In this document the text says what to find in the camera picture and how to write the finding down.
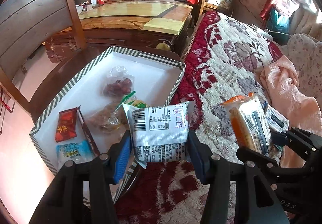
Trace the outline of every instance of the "barcode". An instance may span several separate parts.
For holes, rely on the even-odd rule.
[[[145,131],[145,109],[133,111],[134,131]]]
[[[281,128],[284,128],[286,121],[284,119],[280,120],[278,117],[276,117],[274,114],[270,117],[277,125],[279,125]]]
[[[245,120],[247,122],[247,125],[248,125],[248,128],[250,129],[250,131],[255,131],[254,125],[253,125],[252,120],[251,120],[251,117],[248,116],[248,115],[245,115],[244,118],[245,118]]]

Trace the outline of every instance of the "red candy wrapper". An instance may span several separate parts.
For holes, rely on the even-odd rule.
[[[64,110],[59,112],[58,124],[56,129],[55,140],[60,142],[69,140],[77,136],[76,118],[78,108]]]

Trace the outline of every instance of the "nutrition label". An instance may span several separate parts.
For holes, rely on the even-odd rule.
[[[150,107],[149,110],[149,128],[153,130],[169,129],[170,111],[166,106]]]
[[[186,159],[186,144],[135,147],[135,154],[139,160],[145,162],[181,161]]]

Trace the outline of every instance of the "floor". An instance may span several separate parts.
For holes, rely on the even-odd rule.
[[[14,82],[30,100],[37,87],[56,66],[49,61],[44,47],[18,71]],[[27,224],[53,179],[29,138],[31,117],[18,105],[4,113],[0,135],[0,198],[18,224]]]

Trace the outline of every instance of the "white snack package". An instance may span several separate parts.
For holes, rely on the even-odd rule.
[[[130,126],[134,155],[142,167],[146,162],[186,159],[186,146],[194,101],[177,105],[137,107],[123,104]]]
[[[276,132],[287,131],[289,129],[289,120],[274,109],[270,104],[265,106],[265,117],[268,126]]]

